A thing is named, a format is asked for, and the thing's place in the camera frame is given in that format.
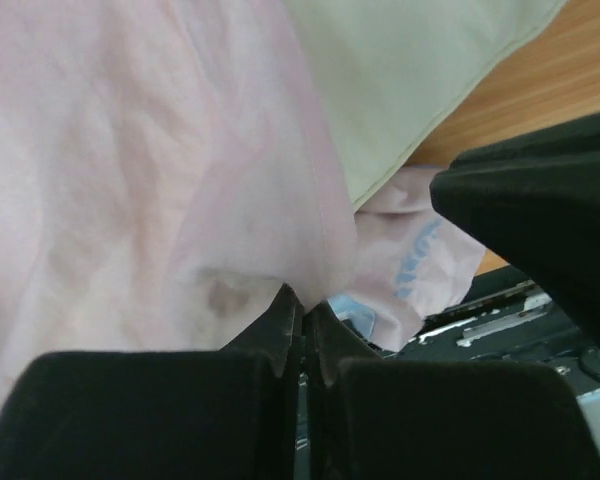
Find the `beige pillow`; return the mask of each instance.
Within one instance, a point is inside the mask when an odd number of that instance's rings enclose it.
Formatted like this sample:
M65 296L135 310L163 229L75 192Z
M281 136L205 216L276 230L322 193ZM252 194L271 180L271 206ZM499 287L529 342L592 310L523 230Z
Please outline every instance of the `beige pillow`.
M566 0L283 0L356 209Z

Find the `crumpled cloth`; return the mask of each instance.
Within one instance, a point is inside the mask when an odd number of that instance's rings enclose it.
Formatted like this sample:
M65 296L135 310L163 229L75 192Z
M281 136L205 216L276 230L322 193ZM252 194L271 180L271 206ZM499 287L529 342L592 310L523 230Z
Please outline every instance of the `crumpled cloth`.
M485 247L431 206L438 168L403 167L355 214L352 281L329 304L374 344L398 351L425 317L462 301Z
M341 291L353 210L278 0L0 0L0 404L50 350L224 345Z
M564 0L284 0L302 49L279 1L0 0L0 403L46 351L212 349L283 282L371 291L354 207Z

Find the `light blue fabric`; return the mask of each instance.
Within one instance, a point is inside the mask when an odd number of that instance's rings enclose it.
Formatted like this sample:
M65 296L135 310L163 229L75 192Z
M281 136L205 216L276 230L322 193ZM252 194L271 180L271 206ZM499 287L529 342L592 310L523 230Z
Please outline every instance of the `light blue fabric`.
M376 324L376 312L344 293L331 297L329 305L339 320L350 320L364 338L371 339Z

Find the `wooden surface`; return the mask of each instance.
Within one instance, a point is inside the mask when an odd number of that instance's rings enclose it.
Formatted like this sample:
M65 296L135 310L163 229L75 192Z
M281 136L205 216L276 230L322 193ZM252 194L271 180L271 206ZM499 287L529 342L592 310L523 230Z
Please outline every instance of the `wooden surface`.
M600 0L571 0L547 30L478 85L414 152L409 164L446 166L469 148L597 111ZM504 265L489 252L478 273Z

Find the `pink cloth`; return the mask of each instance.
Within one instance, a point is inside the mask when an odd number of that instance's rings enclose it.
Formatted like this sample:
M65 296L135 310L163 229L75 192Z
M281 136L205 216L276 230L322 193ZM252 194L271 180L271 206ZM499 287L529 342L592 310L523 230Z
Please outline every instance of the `pink cloth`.
M216 348L355 253L278 0L0 0L0 403L37 355Z
M435 213L436 168L402 167L356 213L358 254L344 294L329 300L373 343L398 351L428 315L459 303L485 248Z

